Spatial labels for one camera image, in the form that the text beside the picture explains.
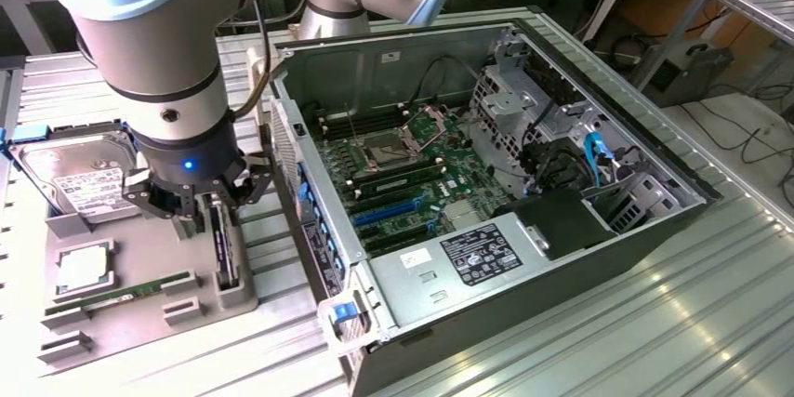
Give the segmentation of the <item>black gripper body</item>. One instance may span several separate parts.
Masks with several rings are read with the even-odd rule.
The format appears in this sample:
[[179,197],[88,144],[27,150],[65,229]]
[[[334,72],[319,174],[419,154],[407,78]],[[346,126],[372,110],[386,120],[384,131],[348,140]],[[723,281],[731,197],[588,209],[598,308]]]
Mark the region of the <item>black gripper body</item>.
[[163,118],[157,126],[135,126],[131,132],[155,179],[177,185],[212,185],[219,179],[234,183],[247,169],[232,123],[234,113],[224,110],[208,125],[180,116]]

